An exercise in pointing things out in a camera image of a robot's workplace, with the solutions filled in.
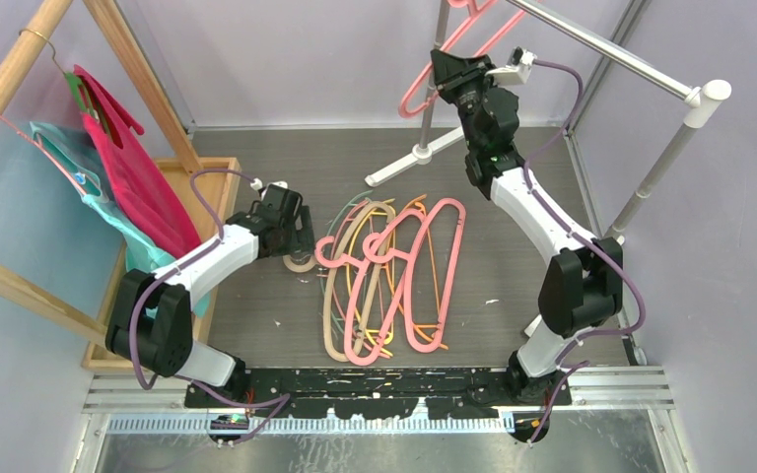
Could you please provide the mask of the thick pink plastic hanger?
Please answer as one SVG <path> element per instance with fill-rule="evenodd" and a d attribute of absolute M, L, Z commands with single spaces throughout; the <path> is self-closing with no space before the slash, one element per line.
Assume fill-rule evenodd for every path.
<path fill-rule="evenodd" d="M 374 214 L 384 216 L 389 224 L 397 219 L 390 203 L 364 200 L 353 204 L 350 210 L 342 210 L 343 220 L 338 232 L 321 238 L 315 246 L 313 258 L 319 266 L 327 269 L 321 311 L 323 343 L 327 354 L 337 362 L 357 364 L 355 356 L 365 343 L 375 350 L 377 356 L 386 354 L 386 334 L 380 332 L 372 336 L 368 329 L 373 299 L 384 265 L 367 259 L 354 259 L 345 251 L 345 244 L 356 241 L 361 226 Z M 353 284 L 353 293 L 346 309 L 340 306 L 335 290 L 335 279 L 342 266 L 357 268 L 357 281 Z"/>

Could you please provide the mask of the beige plastic hanger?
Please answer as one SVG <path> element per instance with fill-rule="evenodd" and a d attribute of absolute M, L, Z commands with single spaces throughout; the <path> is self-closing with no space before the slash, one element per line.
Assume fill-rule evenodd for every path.
<path fill-rule="evenodd" d="M 349 243 L 350 243 L 349 241 L 344 243 L 344 248 L 345 248 L 344 252 L 346 253 L 346 256 L 350 256 L 350 253 L 346 252 L 346 245 Z M 344 264 L 343 266 L 338 267 L 337 275 L 340 270 L 346 273 L 348 268 L 349 266 L 347 264 Z M 333 315 L 339 316 L 342 322 L 343 330 L 342 330 L 342 333 L 340 334 L 342 336 L 342 340 L 345 341 L 346 335 L 353 333 L 352 347 L 354 351 L 354 343 L 356 341 L 356 332 L 358 331 L 360 314 L 355 315 L 353 313 L 353 310 L 360 311 L 360 309 L 358 309 L 357 307 L 355 307 L 353 310 L 344 309 L 344 307 L 341 305 L 339 301 L 338 296 L 336 295 L 336 289 L 335 289 L 335 299 L 333 300 L 332 310 L 333 310 Z M 369 335 L 364 338 L 364 344 L 365 344 L 365 339 L 368 339 L 368 341 L 370 342 L 370 347 L 374 346 L 375 340 L 371 339 Z"/>

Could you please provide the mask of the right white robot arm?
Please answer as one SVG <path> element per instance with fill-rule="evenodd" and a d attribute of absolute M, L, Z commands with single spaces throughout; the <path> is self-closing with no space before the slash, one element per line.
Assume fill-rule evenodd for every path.
<path fill-rule="evenodd" d="M 566 348 L 622 307 L 621 244 L 596 237 L 570 218 L 531 171 L 537 155 L 522 156 L 515 143 L 519 98 L 511 85 L 525 83 L 535 66 L 571 74 L 579 95 L 584 82 L 573 68 L 521 48 L 501 67 L 487 55 L 463 58 L 438 48 L 430 57 L 438 96 L 457 109 L 470 183 L 517 223 L 547 264 L 539 313 L 504 374 L 511 398 L 529 405 L 552 390 Z"/>

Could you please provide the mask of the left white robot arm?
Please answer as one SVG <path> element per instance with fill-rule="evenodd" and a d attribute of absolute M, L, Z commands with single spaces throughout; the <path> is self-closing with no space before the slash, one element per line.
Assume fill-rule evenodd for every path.
<path fill-rule="evenodd" d="M 194 307 L 228 276 L 258 259 L 313 249 L 310 208 L 282 182 L 266 185 L 246 212 L 238 212 L 206 242 L 177 262 L 121 279 L 104 344 L 108 351 L 157 376 L 209 386 L 226 407 L 248 392 L 246 364 L 195 339 Z"/>

